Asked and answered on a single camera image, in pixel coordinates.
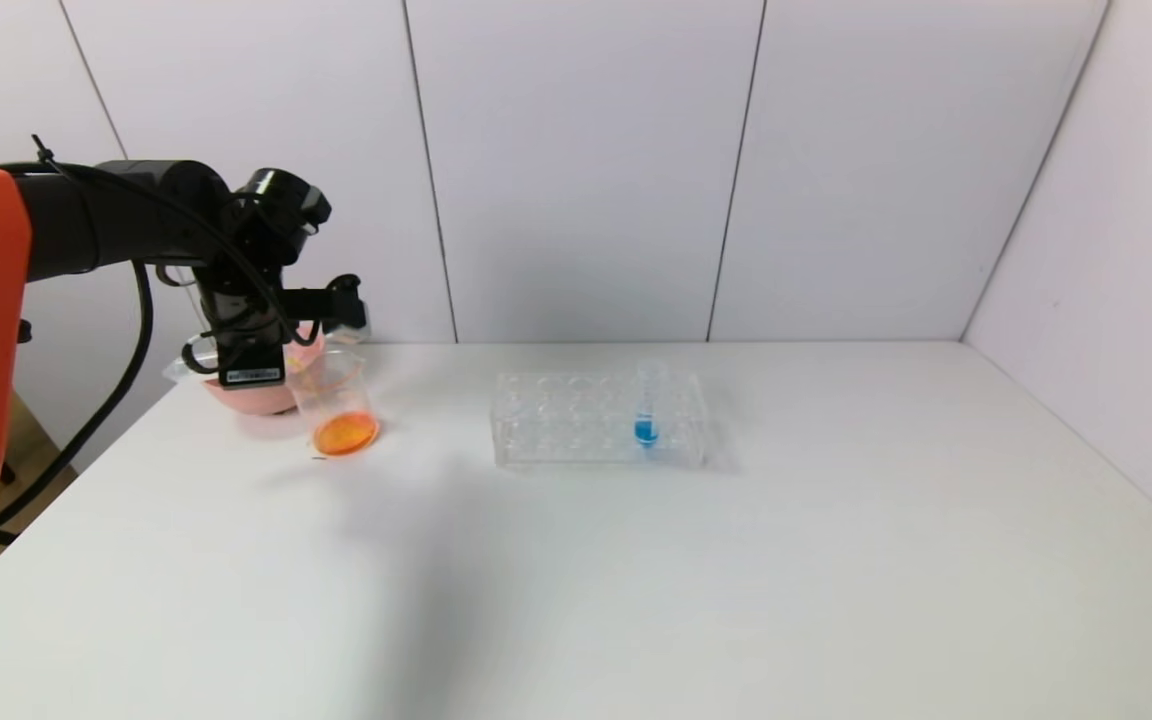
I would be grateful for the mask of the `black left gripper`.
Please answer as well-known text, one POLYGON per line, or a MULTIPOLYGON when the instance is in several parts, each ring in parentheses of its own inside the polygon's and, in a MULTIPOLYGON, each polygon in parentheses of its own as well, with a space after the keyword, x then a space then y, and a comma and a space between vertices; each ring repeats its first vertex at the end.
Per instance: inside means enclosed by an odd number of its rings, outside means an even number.
POLYGON ((207 323, 205 340, 217 350, 207 367, 223 389, 280 386, 285 382, 283 327, 260 296, 198 291, 207 323))

